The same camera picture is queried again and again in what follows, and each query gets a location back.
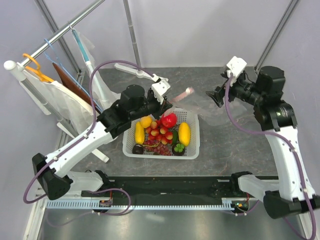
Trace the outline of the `clear zip top bag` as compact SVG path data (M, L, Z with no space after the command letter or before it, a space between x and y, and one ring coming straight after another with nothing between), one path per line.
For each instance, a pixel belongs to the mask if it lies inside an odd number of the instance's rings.
M165 116L180 108L198 115L210 126L221 126L230 121L224 106L218 107L210 97L198 94L192 87L186 88L184 92L169 100L169 103L172 108L165 111Z

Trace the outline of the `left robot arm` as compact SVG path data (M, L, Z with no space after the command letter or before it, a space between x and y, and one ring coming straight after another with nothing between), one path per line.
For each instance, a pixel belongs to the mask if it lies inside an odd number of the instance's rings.
M57 200L68 192L94 192L106 196L110 185L101 171L73 172L72 168L101 145L106 145L128 130L132 121L152 115L159 119L172 105L164 82L152 84L145 92L140 85L128 86L109 108L94 117L93 124L60 149L32 158L35 178L46 196Z

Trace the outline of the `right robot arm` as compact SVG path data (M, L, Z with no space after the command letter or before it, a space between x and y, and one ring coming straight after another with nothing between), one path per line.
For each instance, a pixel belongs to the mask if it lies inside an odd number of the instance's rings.
M272 219L299 215L320 207L320 197L308 180L298 143L298 123L293 107L282 99L285 73L275 66L260 69L255 82L246 78L244 68L226 69L222 86L206 94L218 107L225 107L231 117L229 103L239 99L253 106L260 131L233 124L242 132L263 135L271 147L278 183L267 183L249 171L232 174L229 191L235 197L244 193L261 201Z

